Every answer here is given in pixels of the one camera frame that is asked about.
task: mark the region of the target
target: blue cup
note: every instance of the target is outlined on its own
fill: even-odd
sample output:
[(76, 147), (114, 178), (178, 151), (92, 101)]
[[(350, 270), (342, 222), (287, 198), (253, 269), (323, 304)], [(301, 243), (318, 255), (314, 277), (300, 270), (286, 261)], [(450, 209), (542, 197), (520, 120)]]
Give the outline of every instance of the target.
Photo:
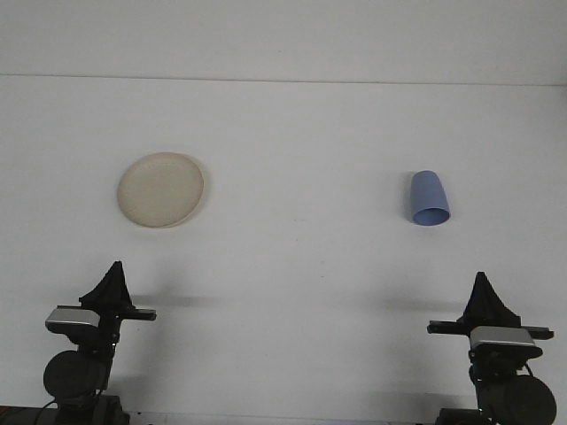
[(410, 203), (411, 218), (421, 226), (435, 226), (451, 216), (441, 180), (429, 170), (414, 174)]

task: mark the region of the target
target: round motor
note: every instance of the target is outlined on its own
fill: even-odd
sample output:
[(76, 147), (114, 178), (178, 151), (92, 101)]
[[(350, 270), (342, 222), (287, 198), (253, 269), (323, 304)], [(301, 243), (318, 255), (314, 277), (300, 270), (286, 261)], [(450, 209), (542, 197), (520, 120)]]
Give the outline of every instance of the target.
[(60, 352), (43, 373), (43, 385), (55, 400), (81, 399), (92, 395), (105, 377), (105, 367), (79, 352)]
[(481, 400), (484, 411), (496, 421), (510, 425), (551, 425), (557, 415), (551, 390), (529, 375), (487, 384), (478, 394), (478, 401)]

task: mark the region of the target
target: beige plate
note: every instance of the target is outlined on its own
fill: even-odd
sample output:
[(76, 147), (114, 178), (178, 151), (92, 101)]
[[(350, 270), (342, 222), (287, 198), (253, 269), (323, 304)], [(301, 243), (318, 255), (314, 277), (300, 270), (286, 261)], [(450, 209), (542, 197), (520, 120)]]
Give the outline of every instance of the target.
[(167, 228), (191, 214), (203, 186), (203, 174), (189, 157), (154, 153), (139, 159), (124, 173), (118, 185), (118, 205), (137, 224)]

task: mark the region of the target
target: white wall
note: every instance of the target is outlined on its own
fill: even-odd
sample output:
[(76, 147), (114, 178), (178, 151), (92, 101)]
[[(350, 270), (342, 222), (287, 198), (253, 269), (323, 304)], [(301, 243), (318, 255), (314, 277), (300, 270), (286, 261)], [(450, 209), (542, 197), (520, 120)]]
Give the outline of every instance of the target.
[[(0, 3), (0, 403), (47, 401), (44, 366), (71, 344), (45, 317), (122, 259), (159, 315), (122, 327), (127, 409), (433, 421), (475, 399), (466, 338), (426, 325), (460, 316), (484, 270), (556, 331), (532, 368), (565, 423), (567, 92), (470, 84), (565, 83), (566, 17), (563, 1)], [(206, 171), (178, 228), (115, 202), (154, 151)], [(452, 206), (436, 228), (408, 220), (427, 168)]]
[(3, 0), (0, 73), (565, 84), (564, 0)]

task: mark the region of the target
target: plate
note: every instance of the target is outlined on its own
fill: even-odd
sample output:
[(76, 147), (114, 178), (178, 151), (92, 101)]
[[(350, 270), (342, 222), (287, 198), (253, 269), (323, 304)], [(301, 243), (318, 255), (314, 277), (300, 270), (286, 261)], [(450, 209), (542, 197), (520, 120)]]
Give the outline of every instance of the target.
[(143, 157), (122, 175), (118, 205), (147, 228), (169, 228), (185, 221), (203, 195), (203, 174), (187, 155), (159, 152)]

